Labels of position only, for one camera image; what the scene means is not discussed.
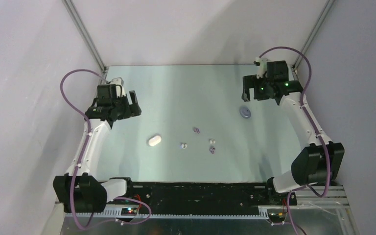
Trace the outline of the white earbud charging case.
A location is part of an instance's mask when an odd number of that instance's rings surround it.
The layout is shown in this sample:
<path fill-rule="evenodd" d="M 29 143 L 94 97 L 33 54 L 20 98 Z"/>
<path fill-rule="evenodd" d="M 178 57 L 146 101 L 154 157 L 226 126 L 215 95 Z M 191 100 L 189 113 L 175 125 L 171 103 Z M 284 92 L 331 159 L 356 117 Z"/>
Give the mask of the white earbud charging case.
<path fill-rule="evenodd" d="M 148 140 L 147 140 L 147 144 L 148 146 L 150 147 L 154 147 L 156 145 L 158 145 L 159 143 L 162 142 L 162 137 L 161 135 L 154 135 L 152 137 L 150 137 Z"/>

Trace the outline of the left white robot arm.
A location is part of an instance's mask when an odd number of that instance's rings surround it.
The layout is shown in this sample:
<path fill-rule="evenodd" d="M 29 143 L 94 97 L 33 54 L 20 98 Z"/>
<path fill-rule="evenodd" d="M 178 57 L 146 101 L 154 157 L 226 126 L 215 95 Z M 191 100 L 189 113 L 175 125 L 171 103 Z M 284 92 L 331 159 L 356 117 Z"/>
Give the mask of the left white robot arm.
<path fill-rule="evenodd" d="M 84 131 L 79 149 L 64 175 L 56 176 L 53 188 L 66 213 L 104 211 L 115 199 L 133 202 L 135 190 L 125 178 L 113 177 L 101 182 L 96 171 L 104 141 L 116 121 L 141 115 L 135 91 L 126 92 L 121 84 L 99 85 L 97 97 L 83 113 Z"/>

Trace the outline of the blue round disc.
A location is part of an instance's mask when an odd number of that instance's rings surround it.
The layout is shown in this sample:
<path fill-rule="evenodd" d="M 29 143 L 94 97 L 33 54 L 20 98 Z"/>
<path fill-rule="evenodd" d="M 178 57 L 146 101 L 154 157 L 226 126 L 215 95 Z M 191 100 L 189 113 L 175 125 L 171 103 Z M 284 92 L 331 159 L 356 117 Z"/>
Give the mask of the blue round disc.
<path fill-rule="evenodd" d="M 246 106 L 241 106 L 239 108 L 239 113 L 245 119 L 248 119 L 248 118 L 250 118 L 252 116 L 252 113 L 251 113 L 250 109 L 248 107 L 246 107 Z"/>

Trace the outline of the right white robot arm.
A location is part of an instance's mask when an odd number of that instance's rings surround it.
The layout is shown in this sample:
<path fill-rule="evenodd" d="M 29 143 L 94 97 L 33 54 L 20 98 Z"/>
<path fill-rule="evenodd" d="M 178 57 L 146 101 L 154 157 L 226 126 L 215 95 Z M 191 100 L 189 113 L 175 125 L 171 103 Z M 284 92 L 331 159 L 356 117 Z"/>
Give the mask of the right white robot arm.
<path fill-rule="evenodd" d="M 268 180 L 267 202 L 277 205 L 285 198 L 285 193 L 315 184 L 324 184 L 328 190 L 342 163 L 343 144 L 333 142 L 321 128 L 301 83 L 293 80 L 292 69 L 285 61 L 257 58 L 254 64 L 257 74 L 242 78 L 242 100 L 275 100 L 285 111 L 302 148 L 289 171 Z"/>

